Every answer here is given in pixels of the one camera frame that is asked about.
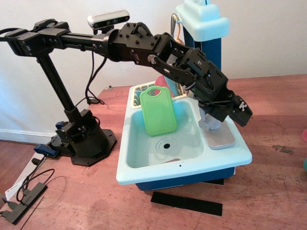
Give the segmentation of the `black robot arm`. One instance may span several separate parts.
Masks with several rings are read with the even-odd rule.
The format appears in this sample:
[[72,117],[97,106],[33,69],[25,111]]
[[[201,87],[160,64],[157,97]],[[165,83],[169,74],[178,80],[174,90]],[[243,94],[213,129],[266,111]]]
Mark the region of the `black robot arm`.
[[246,102],[227,88],[227,77],[199,48],[182,45],[168,33],[153,35],[143,23],[127,23],[122,29],[104,26],[101,34],[90,35],[72,33],[66,22],[46,19],[32,30],[7,28],[0,34],[16,55],[35,57],[43,69],[68,117],[47,149],[69,156],[76,165],[91,166],[108,157],[116,138],[111,130],[101,129],[90,111],[79,111],[73,104],[50,59],[54,49],[92,51],[114,62],[149,66],[186,86],[200,109],[219,121],[230,117],[245,126],[252,116]]

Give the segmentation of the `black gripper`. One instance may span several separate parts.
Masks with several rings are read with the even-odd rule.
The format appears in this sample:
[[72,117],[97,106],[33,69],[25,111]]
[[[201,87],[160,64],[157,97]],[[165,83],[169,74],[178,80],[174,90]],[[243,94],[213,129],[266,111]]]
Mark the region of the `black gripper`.
[[189,90],[199,107],[215,119],[223,122],[227,116],[245,126],[253,115],[246,101],[227,88],[228,78],[214,64],[208,64],[203,70],[195,65],[184,65],[196,75]]

